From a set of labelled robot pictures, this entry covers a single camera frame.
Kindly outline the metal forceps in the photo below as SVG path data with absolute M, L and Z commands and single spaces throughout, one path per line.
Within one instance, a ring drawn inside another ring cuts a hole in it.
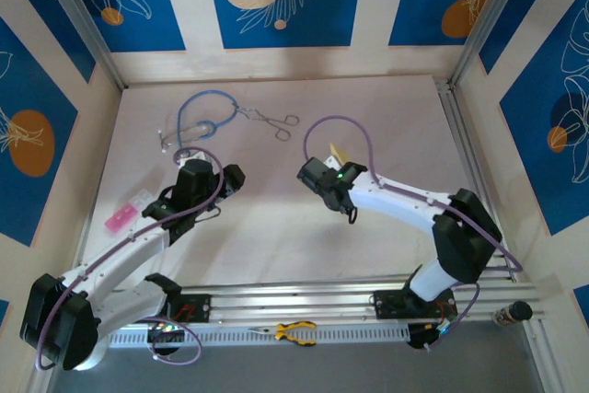
M 256 108 L 244 108 L 239 105 L 235 106 L 236 112 L 242 114 L 251 121 L 262 121 L 270 125 L 275 129 L 274 137 L 281 142 L 287 142 L 291 139 L 291 132 L 288 127 L 295 127 L 299 124 L 300 119 L 298 116 L 289 114 L 285 117 L 273 118 L 269 117 Z

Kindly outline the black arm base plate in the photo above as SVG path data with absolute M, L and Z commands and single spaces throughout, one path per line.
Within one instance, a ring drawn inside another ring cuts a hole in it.
M 167 300 L 165 316 L 180 323 L 208 323 L 211 302 L 209 294 L 178 294 Z
M 446 289 L 433 301 L 423 301 L 410 291 L 378 290 L 372 295 L 378 319 L 453 319 L 458 315 L 454 293 Z

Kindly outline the aluminium frame leg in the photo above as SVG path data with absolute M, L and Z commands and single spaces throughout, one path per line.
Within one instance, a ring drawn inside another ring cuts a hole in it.
M 565 383 L 544 321 L 530 319 L 524 323 L 524 329 L 544 392 L 565 393 Z

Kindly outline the clear plastic piece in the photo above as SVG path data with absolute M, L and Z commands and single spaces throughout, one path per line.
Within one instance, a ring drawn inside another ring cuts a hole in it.
M 153 195 L 145 190 L 138 191 L 130 200 L 129 204 L 137 211 L 143 210 L 154 199 Z

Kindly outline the blue stethoscope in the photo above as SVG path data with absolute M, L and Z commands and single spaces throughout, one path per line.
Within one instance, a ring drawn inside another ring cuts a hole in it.
M 195 102 L 197 99 L 204 98 L 206 96 L 217 96 L 221 98 L 226 98 L 232 107 L 232 113 L 221 121 L 204 119 L 196 121 L 192 126 L 183 128 L 182 118 L 185 110 L 189 107 L 190 104 Z M 231 94 L 223 90 L 205 89 L 204 91 L 197 92 L 180 105 L 177 112 L 176 129 L 174 133 L 164 135 L 161 129 L 157 130 L 161 152 L 166 153 L 172 146 L 176 146 L 179 151 L 179 157 L 181 159 L 188 158 L 190 156 L 190 149 L 194 148 L 194 144 L 196 142 L 201 140 L 207 140 L 215 136 L 215 134 L 221 127 L 224 127 L 227 124 L 229 124 L 237 116 L 237 111 L 237 100 Z M 185 140 L 184 133 L 189 133 L 192 130 L 199 130 L 200 132 L 194 138 Z

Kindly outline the yellow cloth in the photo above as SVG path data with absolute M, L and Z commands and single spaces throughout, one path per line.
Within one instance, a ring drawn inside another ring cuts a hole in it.
M 337 163 L 341 167 L 350 161 L 350 156 L 335 143 L 329 144 L 329 151 L 330 155 L 337 161 Z

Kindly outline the yellow black pliers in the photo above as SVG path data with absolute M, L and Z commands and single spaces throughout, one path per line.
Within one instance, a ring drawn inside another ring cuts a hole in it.
M 298 346 L 312 347 L 317 344 L 315 340 L 302 340 L 292 336 L 290 331 L 294 329 L 307 328 L 315 329 L 317 325 L 311 321 L 296 321 L 292 323 L 279 323 L 275 326 L 260 326 L 250 328 L 249 331 L 259 335 L 272 335 L 276 341 L 289 341 Z

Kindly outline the pink plastic box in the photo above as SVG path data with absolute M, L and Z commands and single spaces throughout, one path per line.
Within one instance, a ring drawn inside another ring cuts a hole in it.
M 131 223 L 137 213 L 137 209 L 127 202 L 104 223 L 104 226 L 111 234 L 116 234 Z

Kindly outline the wide aluminium rail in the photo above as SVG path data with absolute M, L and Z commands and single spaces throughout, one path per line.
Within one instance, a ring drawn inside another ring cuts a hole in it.
M 388 278 L 310 281 L 293 283 L 247 283 L 179 287 L 154 275 L 128 290 L 115 290 L 92 307 L 98 318 L 99 333 L 106 336 L 147 316 L 165 316 L 167 300 L 178 294 L 212 296 L 208 323 L 213 327 L 258 326 L 278 322 L 307 320 L 319 325 L 372 324 L 378 321 L 408 324 L 441 323 L 433 319 L 378 319 L 373 293 L 378 290 L 403 290 L 400 275 Z M 507 280 L 480 280 L 475 284 L 451 288 L 462 321 L 489 321 L 492 314 L 515 301 L 527 302 L 532 319 L 547 313 L 531 283 Z

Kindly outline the black capped bottle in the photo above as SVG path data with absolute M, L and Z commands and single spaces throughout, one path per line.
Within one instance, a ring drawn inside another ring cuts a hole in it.
M 532 307 L 527 302 L 518 300 L 509 306 L 496 310 L 492 314 L 491 319 L 496 325 L 506 327 L 529 320 L 532 317 Z

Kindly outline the aluminium frame post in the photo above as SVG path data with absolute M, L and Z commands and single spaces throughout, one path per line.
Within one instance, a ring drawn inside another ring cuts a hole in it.
M 111 56 L 110 49 L 89 14 L 83 0 L 58 0 L 81 40 L 109 81 L 122 92 L 127 84 Z
M 487 0 L 469 33 L 456 66 L 448 78 L 449 89 L 455 92 L 478 57 L 509 0 Z

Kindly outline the aluminium side rail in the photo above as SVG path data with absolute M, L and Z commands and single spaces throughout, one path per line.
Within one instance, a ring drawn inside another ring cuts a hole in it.
M 487 182 L 483 177 L 474 139 L 468 131 L 466 114 L 461 109 L 448 81 L 442 77 L 435 77 L 433 81 L 456 146 L 459 164 L 464 172 L 465 178 L 462 179 L 460 187 L 473 191 L 489 213 L 491 220 L 501 228 L 498 215 L 491 202 Z M 502 252 L 495 251 L 481 279 L 515 281 L 515 273 L 506 270 L 506 267 L 513 268 L 514 266 Z

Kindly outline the black electronics box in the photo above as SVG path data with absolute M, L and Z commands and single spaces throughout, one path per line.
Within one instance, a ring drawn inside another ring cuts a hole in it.
M 441 323 L 409 324 L 409 346 L 417 350 L 429 350 L 453 326 L 444 319 Z
M 175 353 L 184 340 L 185 332 L 181 327 L 163 321 L 153 324 L 147 332 L 147 343 L 159 356 Z

